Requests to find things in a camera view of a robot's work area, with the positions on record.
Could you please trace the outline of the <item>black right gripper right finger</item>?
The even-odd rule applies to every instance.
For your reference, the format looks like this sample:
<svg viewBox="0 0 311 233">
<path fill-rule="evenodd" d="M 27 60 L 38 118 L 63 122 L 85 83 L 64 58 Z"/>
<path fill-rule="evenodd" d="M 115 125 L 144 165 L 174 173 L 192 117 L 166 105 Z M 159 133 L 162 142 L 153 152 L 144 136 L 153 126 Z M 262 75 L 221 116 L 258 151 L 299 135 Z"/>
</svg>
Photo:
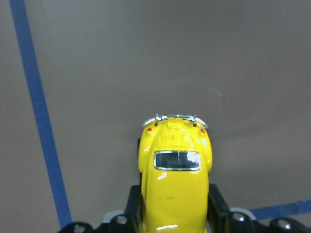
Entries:
<svg viewBox="0 0 311 233">
<path fill-rule="evenodd" d="M 216 184 L 209 185 L 207 222 L 212 233 L 225 233 L 229 206 Z"/>
</svg>

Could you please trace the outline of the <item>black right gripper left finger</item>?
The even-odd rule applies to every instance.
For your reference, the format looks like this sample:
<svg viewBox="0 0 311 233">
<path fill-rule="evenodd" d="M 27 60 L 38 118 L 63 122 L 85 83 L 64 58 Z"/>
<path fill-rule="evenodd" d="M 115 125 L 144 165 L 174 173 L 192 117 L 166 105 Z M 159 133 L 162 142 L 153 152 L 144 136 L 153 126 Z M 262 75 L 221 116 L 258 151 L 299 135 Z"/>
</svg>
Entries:
<svg viewBox="0 0 311 233">
<path fill-rule="evenodd" d="M 139 233 L 142 223 L 141 187 L 133 185 L 130 188 L 124 216 L 127 219 L 126 228 L 129 233 Z"/>
</svg>

